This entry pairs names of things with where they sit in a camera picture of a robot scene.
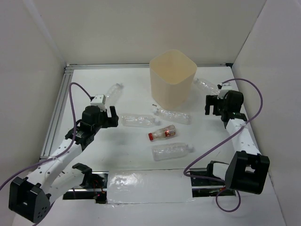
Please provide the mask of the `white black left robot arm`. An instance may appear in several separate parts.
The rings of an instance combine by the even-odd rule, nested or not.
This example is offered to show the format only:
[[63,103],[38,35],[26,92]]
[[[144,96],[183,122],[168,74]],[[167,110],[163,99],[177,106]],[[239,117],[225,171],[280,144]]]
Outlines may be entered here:
[[82,118],[66,134],[52,156],[24,178],[10,183],[8,208],[27,220],[38,224],[50,211],[55,201],[75,186],[89,187],[93,182],[92,169],[82,163],[68,164],[91,144],[100,129],[115,128],[119,117],[114,106],[111,116],[98,106],[87,106]]

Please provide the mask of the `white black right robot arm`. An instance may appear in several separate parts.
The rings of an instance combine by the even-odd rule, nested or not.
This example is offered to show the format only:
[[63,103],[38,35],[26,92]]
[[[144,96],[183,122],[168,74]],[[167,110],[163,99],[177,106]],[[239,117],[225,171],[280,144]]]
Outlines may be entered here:
[[192,178],[205,179],[209,184],[224,183],[230,190],[261,194],[268,174],[270,160],[255,146],[248,130],[248,120],[241,113],[244,96],[239,91],[227,91],[223,95],[207,95],[205,114],[220,116],[232,141],[234,156],[230,164],[212,161],[205,175]]

